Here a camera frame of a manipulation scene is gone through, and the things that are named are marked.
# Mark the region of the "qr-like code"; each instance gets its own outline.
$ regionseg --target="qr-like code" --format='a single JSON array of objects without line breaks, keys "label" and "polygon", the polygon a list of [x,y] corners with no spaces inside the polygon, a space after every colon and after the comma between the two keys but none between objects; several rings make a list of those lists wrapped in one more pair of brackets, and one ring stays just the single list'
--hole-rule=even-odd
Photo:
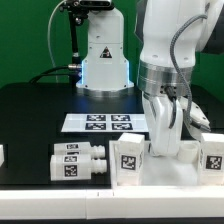
[{"label": "qr-like code", "polygon": [[65,163],[77,162],[77,156],[65,156],[64,162]]},{"label": "qr-like code", "polygon": [[66,155],[79,155],[80,151],[67,151]]},{"label": "qr-like code", "polygon": [[89,130],[89,131],[106,130],[106,124],[105,123],[87,123],[86,130]]},{"label": "qr-like code", "polygon": [[142,166],[143,164],[143,152],[140,154],[140,157],[139,157],[139,168]]},{"label": "qr-like code", "polygon": [[222,157],[221,156],[207,156],[206,169],[221,170],[222,169]]},{"label": "qr-like code", "polygon": [[79,144],[67,144],[67,149],[78,149]]},{"label": "qr-like code", "polygon": [[128,131],[133,130],[133,127],[131,123],[123,123],[123,124],[112,123],[112,129],[115,131]]},{"label": "qr-like code", "polygon": [[201,154],[200,154],[200,164],[201,164],[201,167],[203,166],[203,151],[201,149]]},{"label": "qr-like code", "polygon": [[121,168],[126,170],[136,170],[136,157],[122,155]]},{"label": "qr-like code", "polygon": [[77,177],[78,176],[78,167],[77,165],[64,166],[65,177]]},{"label": "qr-like code", "polygon": [[131,121],[129,115],[111,115],[112,121]]},{"label": "qr-like code", "polygon": [[87,121],[106,121],[106,115],[87,115]]}]

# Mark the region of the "black tabletop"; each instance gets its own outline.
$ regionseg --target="black tabletop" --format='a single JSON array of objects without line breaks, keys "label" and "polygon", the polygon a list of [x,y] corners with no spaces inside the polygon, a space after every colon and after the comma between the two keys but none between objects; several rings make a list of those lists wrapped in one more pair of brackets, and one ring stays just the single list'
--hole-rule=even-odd
[{"label": "black tabletop", "polygon": [[[193,86],[194,102],[211,122],[212,132],[224,133],[224,104]],[[141,93],[112,99],[78,95],[69,84],[10,84],[0,90],[0,144],[5,162],[0,168],[0,190],[110,188],[110,173],[91,181],[51,182],[49,162],[54,143],[84,142],[104,145],[121,133],[61,133],[67,113],[143,113]],[[86,220],[16,221],[16,223],[86,223]],[[105,223],[105,220],[88,223]],[[110,220],[110,223],[223,223],[220,219]]]}]

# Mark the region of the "green background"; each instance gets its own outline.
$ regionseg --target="green background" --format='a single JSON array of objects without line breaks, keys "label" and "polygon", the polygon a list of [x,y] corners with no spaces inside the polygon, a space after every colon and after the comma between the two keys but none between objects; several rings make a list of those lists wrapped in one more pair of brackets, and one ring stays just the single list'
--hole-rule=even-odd
[{"label": "green background", "polygon": [[[0,87],[28,82],[52,67],[47,48],[49,17],[59,0],[0,0]],[[125,18],[124,54],[136,81],[141,44],[133,34],[138,0],[114,0]],[[81,56],[87,51],[87,23],[78,28]],[[71,62],[67,13],[57,13],[52,26],[52,48],[57,65]],[[193,84],[200,85],[224,102],[224,56],[197,55]]]}]

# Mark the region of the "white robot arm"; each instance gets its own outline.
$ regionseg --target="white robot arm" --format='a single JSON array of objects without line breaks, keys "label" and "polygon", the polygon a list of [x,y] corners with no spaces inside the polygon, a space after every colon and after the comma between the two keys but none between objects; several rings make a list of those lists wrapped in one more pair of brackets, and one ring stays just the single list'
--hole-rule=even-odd
[{"label": "white robot arm", "polygon": [[206,45],[223,3],[223,0],[147,2],[138,87],[143,91],[143,107],[154,155],[177,154],[184,114],[188,128],[194,125],[209,129],[208,123],[199,124],[192,119],[191,102],[184,114],[180,102],[185,95],[191,101],[189,84],[195,66],[195,51]]}]

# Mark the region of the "white bottle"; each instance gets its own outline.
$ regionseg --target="white bottle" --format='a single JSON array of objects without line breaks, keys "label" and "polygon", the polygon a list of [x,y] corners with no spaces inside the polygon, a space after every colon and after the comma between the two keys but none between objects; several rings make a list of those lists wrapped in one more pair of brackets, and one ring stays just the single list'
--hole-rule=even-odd
[{"label": "white bottle", "polygon": [[104,158],[105,147],[93,146],[89,142],[60,143],[54,144],[54,155],[81,155],[90,154],[91,158]]},{"label": "white bottle", "polygon": [[107,172],[106,160],[91,160],[86,155],[52,155],[51,180],[90,180],[91,173]]}]

